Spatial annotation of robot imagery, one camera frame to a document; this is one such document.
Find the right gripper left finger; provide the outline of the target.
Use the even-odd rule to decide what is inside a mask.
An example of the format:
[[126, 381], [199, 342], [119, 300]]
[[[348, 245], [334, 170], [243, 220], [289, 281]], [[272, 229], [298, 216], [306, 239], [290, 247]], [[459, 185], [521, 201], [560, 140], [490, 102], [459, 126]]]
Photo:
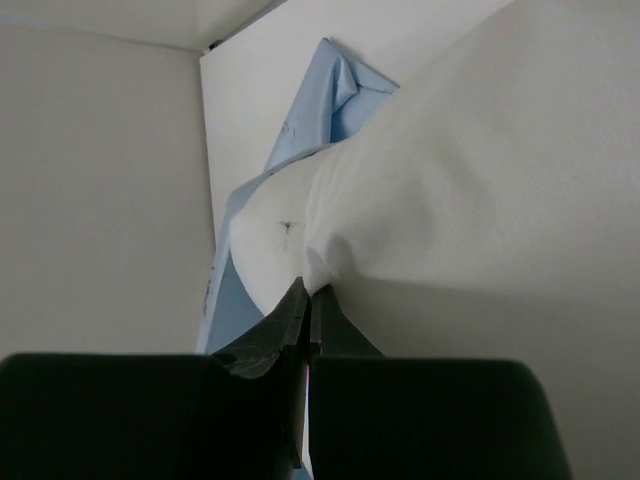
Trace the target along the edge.
[[300, 465], [306, 404], [308, 294], [296, 278], [274, 310], [215, 352], [232, 385], [225, 392], [231, 432], [256, 440], [276, 464]]

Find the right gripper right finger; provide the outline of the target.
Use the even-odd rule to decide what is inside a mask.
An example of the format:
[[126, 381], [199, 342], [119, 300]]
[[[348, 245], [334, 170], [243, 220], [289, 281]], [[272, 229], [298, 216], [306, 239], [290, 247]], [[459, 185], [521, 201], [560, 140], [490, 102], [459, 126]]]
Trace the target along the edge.
[[344, 314], [330, 285], [311, 297], [309, 359], [321, 356], [384, 357]]

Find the white pillow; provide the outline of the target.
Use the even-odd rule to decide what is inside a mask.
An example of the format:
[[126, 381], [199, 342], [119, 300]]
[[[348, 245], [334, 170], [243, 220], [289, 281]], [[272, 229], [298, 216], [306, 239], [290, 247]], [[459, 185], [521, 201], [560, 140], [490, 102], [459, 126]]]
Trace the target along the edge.
[[230, 224], [270, 310], [334, 286], [391, 350], [639, 376], [639, 5], [516, 1]]

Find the light blue pillowcase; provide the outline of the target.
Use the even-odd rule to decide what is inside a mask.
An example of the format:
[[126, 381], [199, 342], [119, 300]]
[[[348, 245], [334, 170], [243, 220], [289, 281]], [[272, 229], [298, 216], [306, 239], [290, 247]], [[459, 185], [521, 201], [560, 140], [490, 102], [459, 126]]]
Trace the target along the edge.
[[226, 202], [196, 342], [211, 354], [263, 318], [238, 275], [229, 224], [272, 174], [357, 133], [398, 85], [328, 39], [318, 44], [263, 172], [236, 188]]

